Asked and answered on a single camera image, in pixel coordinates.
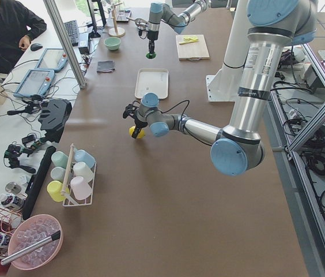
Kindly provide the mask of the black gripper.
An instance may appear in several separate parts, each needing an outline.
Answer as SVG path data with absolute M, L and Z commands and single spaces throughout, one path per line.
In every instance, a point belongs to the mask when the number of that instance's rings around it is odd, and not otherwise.
M 159 30 L 148 29 L 147 38 L 149 40 L 148 55 L 155 55 L 154 42 L 158 39 Z
M 135 126 L 131 127 L 131 137 L 134 139 L 143 138 L 143 128 L 147 127 L 148 123 L 139 113 L 134 114 L 134 123 Z

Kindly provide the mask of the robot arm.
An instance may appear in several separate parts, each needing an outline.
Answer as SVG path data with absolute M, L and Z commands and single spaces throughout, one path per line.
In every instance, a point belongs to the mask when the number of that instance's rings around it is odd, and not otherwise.
M 218 72 L 224 84 L 237 89 L 230 122 L 223 128 L 159 109 L 158 96 L 143 95 L 130 103 L 123 117 L 132 118 L 137 137 L 143 128 L 161 137 L 171 130 L 187 134 L 211 147 L 215 168 L 225 175 L 240 175 L 259 165 L 264 148 L 258 132 L 271 85 L 287 46 L 312 41 L 316 32 L 316 1 L 238 1 L 224 62 Z
M 165 22 L 176 33 L 181 34 L 197 15 L 207 10 L 210 4 L 211 1 L 194 1 L 186 10 L 177 15 L 166 3 L 151 3 L 147 28 L 147 38 L 149 40 L 147 59 L 156 57 L 154 48 L 155 41 L 158 39 L 160 22 Z

